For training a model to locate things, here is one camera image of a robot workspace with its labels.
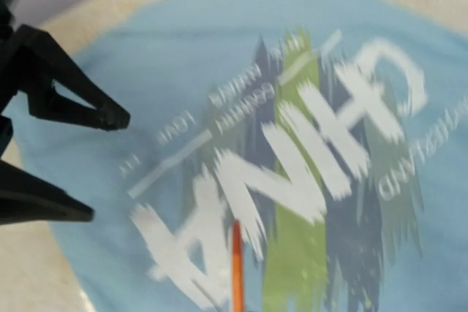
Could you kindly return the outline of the light blue printed t-shirt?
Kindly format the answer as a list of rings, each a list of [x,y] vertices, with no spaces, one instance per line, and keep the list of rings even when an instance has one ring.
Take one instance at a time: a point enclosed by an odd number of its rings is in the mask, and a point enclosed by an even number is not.
[[[449,16],[467,0],[406,0]],[[467,309],[467,38],[383,0],[123,0],[61,38],[131,114],[7,108],[96,211],[53,233],[97,311]]]

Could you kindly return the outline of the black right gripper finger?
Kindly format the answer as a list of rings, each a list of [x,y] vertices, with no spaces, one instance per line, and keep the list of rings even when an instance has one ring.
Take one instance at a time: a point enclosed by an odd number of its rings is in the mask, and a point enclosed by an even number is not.
[[[1,162],[1,223],[30,221],[88,222],[94,210],[64,190]]]
[[[1,28],[1,110],[27,95],[29,114],[46,121],[115,131],[130,114],[95,85],[46,31]]]

